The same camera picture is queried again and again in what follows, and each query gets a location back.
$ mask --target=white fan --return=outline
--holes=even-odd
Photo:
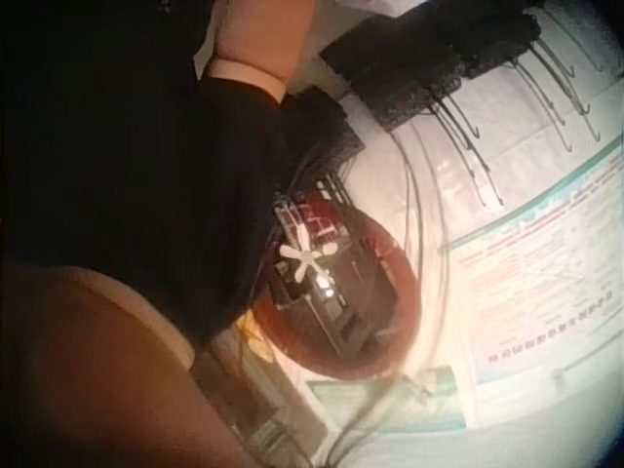
[[[308,269],[308,266],[310,266],[314,269],[314,271],[316,271],[316,274],[319,277],[331,281],[332,278],[330,278],[328,273],[321,268],[321,266],[319,266],[316,259],[321,256],[335,254],[338,251],[338,244],[336,242],[327,242],[318,250],[310,250],[310,233],[304,224],[298,224],[296,226],[296,237],[299,241],[299,245],[301,246],[301,252],[286,244],[280,246],[281,256],[301,261],[294,272],[294,280],[301,283],[305,277],[305,272]]]

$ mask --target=fan blade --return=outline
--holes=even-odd
[[[295,260],[301,258],[301,252],[287,244],[280,246],[280,255],[285,258],[294,258]]]
[[[336,242],[327,242],[321,247],[321,253],[323,255],[333,255],[338,252],[338,244]]]
[[[296,238],[299,241],[299,246],[303,251],[310,250],[310,233],[308,232],[305,224],[298,224],[296,227]]]
[[[308,269],[308,264],[305,262],[301,262],[296,271],[294,272],[294,280],[298,283],[303,281],[303,277],[305,276],[305,270]]]

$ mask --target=black sleeve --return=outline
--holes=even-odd
[[[116,278],[199,344],[250,296],[286,154],[281,112],[253,86],[197,83],[201,41],[162,8],[183,2],[135,3],[54,11],[14,35],[4,256]]]

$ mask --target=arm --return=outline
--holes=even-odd
[[[258,86],[281,101],[299,61],[315,3],[231,0],[206,72]]]
[[[65,466],[256,466],[128,312],[63,279],[8,276],[3,312],[19,316],[11,332],[25,338],[19,380],[33,461],[51,456],[42,441],[54,439],[53,460]]]

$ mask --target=person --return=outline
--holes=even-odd
[[[188,370],[261,287],[315,0],[13,2],[2,426],[14,464],[254,467]]]

